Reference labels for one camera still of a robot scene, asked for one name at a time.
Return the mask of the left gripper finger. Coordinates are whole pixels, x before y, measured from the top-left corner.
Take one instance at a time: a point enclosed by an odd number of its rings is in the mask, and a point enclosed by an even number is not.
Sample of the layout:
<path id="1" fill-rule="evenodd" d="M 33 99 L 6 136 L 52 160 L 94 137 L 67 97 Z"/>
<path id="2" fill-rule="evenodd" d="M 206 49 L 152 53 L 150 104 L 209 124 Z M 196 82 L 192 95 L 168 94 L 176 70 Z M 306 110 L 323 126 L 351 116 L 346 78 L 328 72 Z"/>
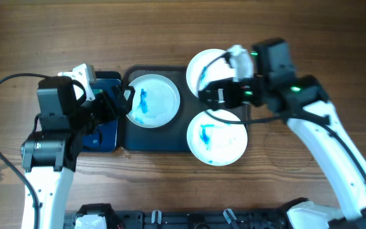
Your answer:
<path id="1" fill-rule="evenodd" d="M 135 95 L 135 89 L 133 86 L 123 86 L 123 91 L 125 94 L 126 108 L 132 108 L 133 97 Z"/>
<path id="2" fill-rule="evenodd" d="M 116 85 L 111 87 L 111 91 L 114 94 L 116 111 L 119 115 L 126 115 L 129 113 L 128 102 L 124 96 L 124 92 L 126 90 L 128 90 L 128 88 L 124 87 L 123 85 Z"/>

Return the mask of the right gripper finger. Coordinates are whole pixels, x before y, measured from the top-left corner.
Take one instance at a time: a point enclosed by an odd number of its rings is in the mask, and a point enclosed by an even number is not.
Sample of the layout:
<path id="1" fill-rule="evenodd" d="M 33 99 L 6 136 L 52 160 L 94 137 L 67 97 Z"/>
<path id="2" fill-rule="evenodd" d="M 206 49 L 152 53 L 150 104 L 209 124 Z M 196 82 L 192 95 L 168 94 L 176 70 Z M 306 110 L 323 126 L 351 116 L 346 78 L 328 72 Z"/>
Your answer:
<path id="1" fill-rule="evenodd" d="M 200 102 L 204 105 L 204 107 L 206 109 L 211 109 L 212 111 L 216 111 L 216 110 L 221 109 L 221 105 L 220 105 L 220 102 L 218 100 L 210 100 L 210 99 L 202 100 L 202 99 L 200 99 Z"/>
<path id="2" fill-rule="evenodd" d="M 201 90 L 198 92 L 198 98 L 201 102 L 224 102 L 224 90 L 218 88 L 216 90 Z"/>

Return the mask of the white plate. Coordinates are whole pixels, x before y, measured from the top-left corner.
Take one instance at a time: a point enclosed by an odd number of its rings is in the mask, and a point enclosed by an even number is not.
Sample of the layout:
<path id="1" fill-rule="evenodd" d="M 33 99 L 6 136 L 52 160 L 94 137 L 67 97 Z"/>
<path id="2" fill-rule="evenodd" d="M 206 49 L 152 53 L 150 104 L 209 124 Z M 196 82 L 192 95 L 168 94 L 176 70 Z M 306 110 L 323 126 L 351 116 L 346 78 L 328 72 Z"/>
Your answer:
<path id="1" fill-rule="evenodd" d="M 209 109 L 198 113 L 187 128 L 186 139 L 191 153 L 208 165 L 225 166 L 234 163 L 247 148 L 248 134 L 245 126 L 217 121 L 208 113 L 223 120 L 240 120 L 225 110 Z"/>
<path id="2" fill-rule="evenodd" d="M 135 125 L 158 128 L 170 122 L 180 108 L 180 93 L 171 80 L 145 74 L 128 84 L 135 89 L 132 109 L 126 117 Z"/>
<path id="3" fill-rule="evenodd" d="M 190 91 L 196 97 L 198 97 L 197 81 L 203 68 L 225 52 L 225 50 L 220 49 L 203 50 L 190 61 L 186 71 L 186 81 Z M 219 59 L 207 67 L 205 75 L 200 79 L 199 89 L 204 89 L 211 81 L 233 78 L 234 76 L 235 70 L 229 67 L 224 58 Z"/>

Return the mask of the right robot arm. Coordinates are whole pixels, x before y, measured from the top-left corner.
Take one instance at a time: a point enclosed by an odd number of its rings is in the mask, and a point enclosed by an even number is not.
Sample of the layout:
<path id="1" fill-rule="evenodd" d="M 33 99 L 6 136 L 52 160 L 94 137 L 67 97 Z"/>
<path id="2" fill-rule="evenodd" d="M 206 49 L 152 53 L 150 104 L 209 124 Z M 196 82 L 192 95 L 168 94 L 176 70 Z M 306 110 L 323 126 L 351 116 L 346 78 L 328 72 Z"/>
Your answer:
<path id="1" fill-rule="evenodd" d="M 245 104 L 267 106 L 305 144 L 326 175 L 338 208 L 306 198 L 288 202 L 290 228 L 366 228 L 366 161 L 343 128 L 329 95 L 312 75 L 298 77 L 288 43 L 271 38 L 248 52 L 239 45 L 221 58 L 236 71 L 231 79 L 198 89 L 207 114 Z"/>

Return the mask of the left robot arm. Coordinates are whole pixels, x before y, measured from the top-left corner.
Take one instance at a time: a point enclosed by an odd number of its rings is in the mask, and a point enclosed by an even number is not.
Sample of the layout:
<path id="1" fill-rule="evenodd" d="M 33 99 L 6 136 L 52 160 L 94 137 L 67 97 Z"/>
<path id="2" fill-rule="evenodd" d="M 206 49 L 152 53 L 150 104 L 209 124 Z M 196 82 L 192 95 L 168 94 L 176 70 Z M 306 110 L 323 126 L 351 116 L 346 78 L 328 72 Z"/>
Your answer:
<path id="1" fill-rule="evenodd" d="M 36 121 L 41 130 L 21 147 L 25 177 L 39 202 L 26 197 L 25 219 L 35 210 L 38 228 L 63 228 L 79 154 L 116 148 L 118 120 L 131 110 L 134 94 L 118 79 L 99 79 L 93 88 L 68 76 L 39 82 Z"/>

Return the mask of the dark blue water tray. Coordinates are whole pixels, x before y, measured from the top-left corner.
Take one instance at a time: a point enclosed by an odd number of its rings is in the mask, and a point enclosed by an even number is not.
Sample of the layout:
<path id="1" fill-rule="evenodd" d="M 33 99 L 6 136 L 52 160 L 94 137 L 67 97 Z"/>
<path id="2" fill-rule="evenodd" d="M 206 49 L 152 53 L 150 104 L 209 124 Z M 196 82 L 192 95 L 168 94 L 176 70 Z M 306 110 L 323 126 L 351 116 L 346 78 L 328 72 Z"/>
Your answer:
<path id="1" fill-rule="evenodd" d="M 94 94 L 99 90 L 108 93 L 114 100 L 114 93 L 111 87 L 121 84 L 121 75 L 116 71 L 96 71 L 97 82 L 91 85 Z M 118 131 L 118 121 L 99 125 L 95 132 L 83 137 L 83 146 L 89 152 L 112 152 L 117 148 L 116 138 Z"/>

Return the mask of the dark grey serving tray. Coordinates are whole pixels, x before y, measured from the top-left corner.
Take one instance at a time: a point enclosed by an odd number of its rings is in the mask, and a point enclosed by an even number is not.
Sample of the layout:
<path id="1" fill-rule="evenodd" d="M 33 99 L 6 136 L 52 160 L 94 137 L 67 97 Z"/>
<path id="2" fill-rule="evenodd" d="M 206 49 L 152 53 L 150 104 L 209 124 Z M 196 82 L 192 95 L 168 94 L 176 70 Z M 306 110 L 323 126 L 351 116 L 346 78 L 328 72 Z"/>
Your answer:
<path id="1" fill-rule="evenodd" d="M 187 128 L 190 121 L 204 110 L 204 106 L 190 91 L 186 81 L 186 66 L 135 65 L 123 76 L 122 83 L 129 85 L 133 80 L 146 74 L 160 74 L 171 80 L 180 93 L 180 108 L 167 124 L 157 128 L 144 128 L 132 123 L 127 117 L 118 124 L 117 144 L 128 151 L 151 153 L 189 153 Z"/>

